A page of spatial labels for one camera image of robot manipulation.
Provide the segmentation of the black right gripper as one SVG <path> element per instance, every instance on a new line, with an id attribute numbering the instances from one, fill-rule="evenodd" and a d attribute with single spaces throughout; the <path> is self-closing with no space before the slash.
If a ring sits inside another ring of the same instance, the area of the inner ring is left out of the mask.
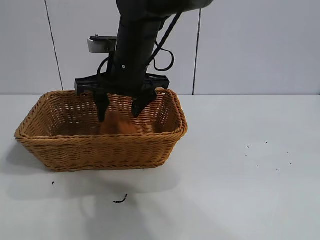
<path id="1" fill-rule="evenodd" d="M 74 89 L 78 96 L 85 93 L 93 95 L 98 120 L 103 123 L 110 105 L 108 95 L 136 97 L 132 100 L 131 112 L 137 118 L 157 99 L 154 89 L 167 89 L 169 84 L 169 79 L 164 75 L 145 72 L 135 74 L 122 67 L 116 69 L 113 59 L 107 57 L 100 63 L 95 75 L 75 79 Z"/>

